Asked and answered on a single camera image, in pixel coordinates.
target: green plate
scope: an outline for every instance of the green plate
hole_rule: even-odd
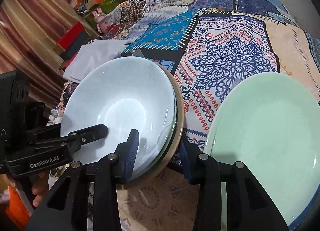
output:
[[[316,99],[293,78],[266,72],[229,93],[212,122],[204,153],[219,162],[244,162],[290,225],[305,217],[319,193],[319,142]]]

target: pink stuffed bunny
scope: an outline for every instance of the pink stuffed bunny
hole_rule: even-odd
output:
[[[107,21],[106,14],[102,12],[101,8],[97,9],[98,12],[93,11],[94,21],[97,23],[97,30],[100,33],[106,33],[107,30]]]

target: finger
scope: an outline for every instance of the finger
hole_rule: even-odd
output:
[[[33,205],[37,208],[48,193],[49,193],[49,184],[47,184],[46,187],[43,189],[43,191],[35,197],[35,199],[32,202]]]
[[[44,176],[43,178],[40,178],[38,176],[38,178],[36,179],[36,181],[34,182],[31,191],[34,195],[39,195],[47,186],[48,184],[48,179],[49,179],[49,175],[47,174],[46,176]]]
[[[48,170],[42,171],[41,173],[38,174],[38,176],[39,176],[40,178],[49,177],[49,171],[48,171]]]
[[[16,182],[10,174],[4,174],[3,179],[7,185],[12,186],[13,188],[16,187]]]

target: brown striped curtain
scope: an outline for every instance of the brown striped curtain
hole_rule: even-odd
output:
[[[79,20],[68,0],[4,0],[0,6],[0,73],[20,69],[30,80],[30,98],[55,107],[64,83],[59,70],[63,60],[52,49]],[[95,34],[82,23],[87,32]]]

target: orange sleeve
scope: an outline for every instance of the orange sleeve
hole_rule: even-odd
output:
[[[6,214],[19,229],[24,230],[30,219],[28,210],[25,208],[18,193],[10,186],[8,190],[10,193],[10,204],[6,210]]]

